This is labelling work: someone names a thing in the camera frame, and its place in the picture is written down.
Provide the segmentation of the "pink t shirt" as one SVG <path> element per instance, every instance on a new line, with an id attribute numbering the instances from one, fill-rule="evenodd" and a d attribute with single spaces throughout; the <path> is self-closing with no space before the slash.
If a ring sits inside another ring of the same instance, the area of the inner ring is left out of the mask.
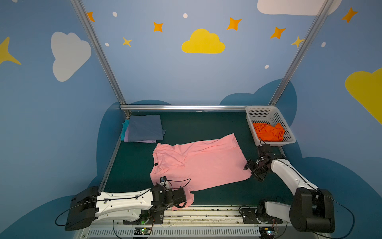
<path id="1" fill-rule="evenodd" d="M 221 139 L 187 144 L 158 143 L 153 151 L 154 166 L 150 173 L 154 185 L 162 177 L 171 188 L 184 188 L 185 207 L 194 202 L 194 191 L 247 180 L 251 172 L 244 170 L 247 160 L 235 135 Z"/>

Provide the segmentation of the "white plastic laundry basket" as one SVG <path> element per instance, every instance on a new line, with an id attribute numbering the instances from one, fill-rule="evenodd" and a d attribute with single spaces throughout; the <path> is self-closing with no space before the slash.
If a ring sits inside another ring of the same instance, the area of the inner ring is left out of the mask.
<path id="1" fill-rule="evenodd" d="M 246 106 L 246 119 L 251 130 L 253 140 L 257 146 L 261 143 L 267 143 L 273 147 L 284 146 L 287 144 L 293 144 L 296 139 L 289 128 L 285 118 L 275 106 Z M 259 139 L 256 130 L 254 128 L 254 123 L 265 123 L 271 126 L 276 126 L 278 123 L 282 126 L 285 131 L 284 139 L 282 141 L 264 141 L 262 137 Z"/>

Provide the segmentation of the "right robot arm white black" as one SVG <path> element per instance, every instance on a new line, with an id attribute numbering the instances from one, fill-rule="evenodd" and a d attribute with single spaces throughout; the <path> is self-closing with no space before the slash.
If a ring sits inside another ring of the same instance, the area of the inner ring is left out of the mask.
<path id="1" fill-rule="evenodd" d="M 280 219 L 290 223 L 299 232 L 333 233 L 335 215 L 332 194 L 309 182 L 283 155 L 274 154 L 269 144 L 260 144 L 258 154 L 258 159 L 249 160 L 244 170 L 251 171 L 260 182 L 265 180 L 268 173 L 273 172 L 293 194 L 290 205 L 261 200 L 255 212 L 258 222 Z"/>

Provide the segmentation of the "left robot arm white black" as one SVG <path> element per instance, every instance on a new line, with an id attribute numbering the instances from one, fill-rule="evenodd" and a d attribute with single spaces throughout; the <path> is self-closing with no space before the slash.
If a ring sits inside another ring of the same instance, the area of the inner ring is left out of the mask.
<path id="1" fill-rule="evenodd" d="M 95 186 L 72 198 L 63 227 L 76 231 L 108 220 L 130 225 L 162 224 L 165 210 L 184 208 L 186 204 L 185 190 L 171 189 L 165 183 L 130 193 L 109 193 Z"/>

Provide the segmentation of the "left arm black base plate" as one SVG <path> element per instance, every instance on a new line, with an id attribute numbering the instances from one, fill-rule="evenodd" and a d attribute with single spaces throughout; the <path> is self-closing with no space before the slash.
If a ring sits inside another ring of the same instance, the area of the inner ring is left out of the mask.
<path id="1" fill-rule="evenodd" d="M 148 225 L 148 224 L 163 224 L 164 210 L 157 211 L 154 209 L 141 210 L 138 219 L 134 221 L 123 220 L 124 225 Z"/>

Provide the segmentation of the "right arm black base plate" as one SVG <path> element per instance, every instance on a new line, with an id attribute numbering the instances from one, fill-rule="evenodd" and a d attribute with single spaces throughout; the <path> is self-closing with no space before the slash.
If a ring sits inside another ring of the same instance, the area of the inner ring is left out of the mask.
<path id="1" fill-rule="evenodd" d="M 238 212 L 242 217 L 244 224 L 282 224 L 283 220 L 262 215 L 258 213 L 257 208 L 249 206 L 240 206 Z"/>

